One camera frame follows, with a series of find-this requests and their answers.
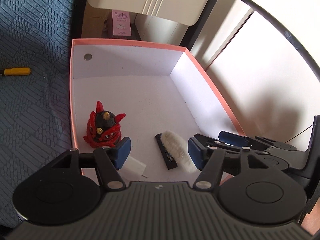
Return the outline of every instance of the blue blanket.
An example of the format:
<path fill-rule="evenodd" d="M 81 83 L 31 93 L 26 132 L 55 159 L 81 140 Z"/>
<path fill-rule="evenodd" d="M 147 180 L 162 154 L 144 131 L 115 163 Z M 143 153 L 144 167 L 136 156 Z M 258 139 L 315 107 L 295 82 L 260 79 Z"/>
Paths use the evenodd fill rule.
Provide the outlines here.
<path fill-rule="evenodd" d="M 0 225 L 19 222 L 15 187 L 71 148 L 70 25 L 74 0 L 0 0 Z"/>

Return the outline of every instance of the pink label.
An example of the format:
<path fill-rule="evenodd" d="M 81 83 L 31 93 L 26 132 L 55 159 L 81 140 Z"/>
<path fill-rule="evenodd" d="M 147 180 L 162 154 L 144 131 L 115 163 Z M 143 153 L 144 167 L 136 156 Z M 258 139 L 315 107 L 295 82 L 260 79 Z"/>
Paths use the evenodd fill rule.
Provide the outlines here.
<path fill-rule="evenodd" d="M 112 10 L 113 35 L 131 36 L 129 12 Z"/>

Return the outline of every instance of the yellow screwdriver handle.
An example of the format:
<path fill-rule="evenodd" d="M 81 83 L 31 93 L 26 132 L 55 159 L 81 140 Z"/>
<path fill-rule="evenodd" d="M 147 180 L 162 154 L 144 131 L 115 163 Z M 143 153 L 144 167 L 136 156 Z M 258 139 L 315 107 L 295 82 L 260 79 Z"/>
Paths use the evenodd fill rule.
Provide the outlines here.
<path fill-rule="evenodd" d="M 28 67 L 7 68 L 4 70 L 5 76 L 21 76 L 29 75 L 30 73 L 31 70 Z"/>

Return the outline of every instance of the white plush object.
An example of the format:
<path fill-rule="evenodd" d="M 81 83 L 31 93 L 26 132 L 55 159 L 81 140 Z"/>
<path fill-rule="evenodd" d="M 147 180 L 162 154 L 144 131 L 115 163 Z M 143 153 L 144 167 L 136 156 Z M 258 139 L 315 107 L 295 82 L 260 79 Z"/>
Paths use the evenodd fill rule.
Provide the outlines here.
<path fill-rule="evenodd" d="M 188 173 L 197 171 L 188 153 L 188 143 L 183 138 L 174 132 L 165 131 L 161 135 L 161 142 L 168 153 L 175 159 L 178 167 L 181 166 Z"/>

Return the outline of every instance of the gold horn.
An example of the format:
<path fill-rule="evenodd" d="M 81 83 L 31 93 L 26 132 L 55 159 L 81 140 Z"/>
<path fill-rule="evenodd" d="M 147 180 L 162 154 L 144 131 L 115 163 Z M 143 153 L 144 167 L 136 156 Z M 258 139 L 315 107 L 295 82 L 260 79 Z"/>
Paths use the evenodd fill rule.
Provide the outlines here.
<path fill-rule="evenodd" d="M 110 114 L 108 112 L 105 112 L 102 117 L 103 117 L 104 120 L 109 120 L 110 119 Z"/>
<path fill-rule="evenodd" d="M 102 132 L 103 132 L 102 128 L 98 127 L 98 128 L 97 128 L 97 133 L 98 133 L 98 134 L 102 134 Z"/>

